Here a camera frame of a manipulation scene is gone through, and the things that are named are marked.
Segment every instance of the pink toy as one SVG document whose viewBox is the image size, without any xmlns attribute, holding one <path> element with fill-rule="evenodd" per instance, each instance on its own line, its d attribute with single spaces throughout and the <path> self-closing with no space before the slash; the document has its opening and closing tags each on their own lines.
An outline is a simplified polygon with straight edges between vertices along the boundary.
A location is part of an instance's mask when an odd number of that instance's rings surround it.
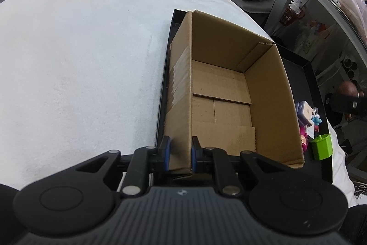
<svg viewBox="0 0 367 245">
<path fill-rule="evenodd" d="M 305 128 L 302 126 L 300 127 L 300 139 L 302 142 L 302 150 L 303 152 L 307 151 L 307 133 L 305 131 Z"/>
</svg>

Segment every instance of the white fabric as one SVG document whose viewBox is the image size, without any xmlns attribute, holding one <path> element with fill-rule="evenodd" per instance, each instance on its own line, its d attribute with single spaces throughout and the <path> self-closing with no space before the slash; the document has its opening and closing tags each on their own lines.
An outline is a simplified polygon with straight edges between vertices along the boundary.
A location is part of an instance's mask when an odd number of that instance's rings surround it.
<svg viewBox="0 0 367 245">
<path fill-rule="evenodd" d="M 354 185 L 348 176 L 345 166 L 345 152 L 338 144 L 338 137 L 335 130 L 327 121 L 329 132 L 331 134 L 331 143 L 333 145 L 333 185 L 338 187 L 348 200 L 348 206 L 353 207 L 357 205 L 357 200 L 354 196 Z"/>
<path fill-rule="evenodd" d="M 22 188 L 110 149 L 154 144 L 174 9 L 267 34 L 230 0 L 5 0 L 0 183 Z"/>
</svg>

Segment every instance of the metal screw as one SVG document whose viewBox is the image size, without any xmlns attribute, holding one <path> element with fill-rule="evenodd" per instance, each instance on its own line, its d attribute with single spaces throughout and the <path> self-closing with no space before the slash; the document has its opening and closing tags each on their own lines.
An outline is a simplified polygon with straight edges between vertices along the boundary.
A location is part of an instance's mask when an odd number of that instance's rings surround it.
<svg viewBox="0 0 367 245">
<path fill-rule="evenodd" d="M 122 189 L 122 193 L 126 195 L 137 195 L 140 193 L 141 189 L 138 186 L 130 185 Z"/>
<path fill-rule="evenodd" d="M 225 186 L 222 191 L 227 195 L 237 195 L 241 190 L 237 186 L 228 185 Z"/>
</svg>

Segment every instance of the green container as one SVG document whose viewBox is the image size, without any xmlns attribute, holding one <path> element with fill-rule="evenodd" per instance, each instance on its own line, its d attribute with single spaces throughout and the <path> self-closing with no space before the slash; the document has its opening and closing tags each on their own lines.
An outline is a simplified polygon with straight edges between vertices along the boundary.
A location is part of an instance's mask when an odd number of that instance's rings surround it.
<svg viewBox="0 0 367 245">
<path fill-rule="evenodd" d="M 313 156 L 316 160 L 329 158 L 333 154 L 330 134 L 319 135 L 311 143 Z"/>
</svg>

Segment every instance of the white tag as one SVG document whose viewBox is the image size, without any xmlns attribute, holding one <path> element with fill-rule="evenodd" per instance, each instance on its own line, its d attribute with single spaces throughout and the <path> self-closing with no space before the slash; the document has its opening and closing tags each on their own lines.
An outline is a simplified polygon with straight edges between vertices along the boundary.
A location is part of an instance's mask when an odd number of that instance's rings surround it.
<svg viewBox="0 0 367 245">
<path fill-rule="evenodd" d="M 306 126 L 306 134 L 308 135 L 309 138 L 314 139 L 315 138 L 315 123 L 313 121 L 312 122 L 312 126 Z"/>
</svg>

